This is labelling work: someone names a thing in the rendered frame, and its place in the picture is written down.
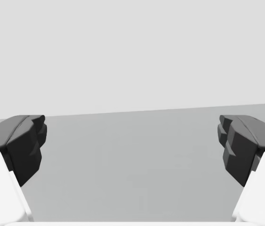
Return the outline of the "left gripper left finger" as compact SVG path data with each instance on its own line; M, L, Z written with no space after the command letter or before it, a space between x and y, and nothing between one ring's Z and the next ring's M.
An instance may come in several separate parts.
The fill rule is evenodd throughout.
M0 122L0 222L34 221L21 188L40 168L46 137L44 115Z

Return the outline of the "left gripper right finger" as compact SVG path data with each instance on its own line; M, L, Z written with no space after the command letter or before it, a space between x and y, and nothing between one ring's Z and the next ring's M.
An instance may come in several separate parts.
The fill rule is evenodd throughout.
M248 115L219 120L225 169L243 187L232 221L265 222L265 122Z

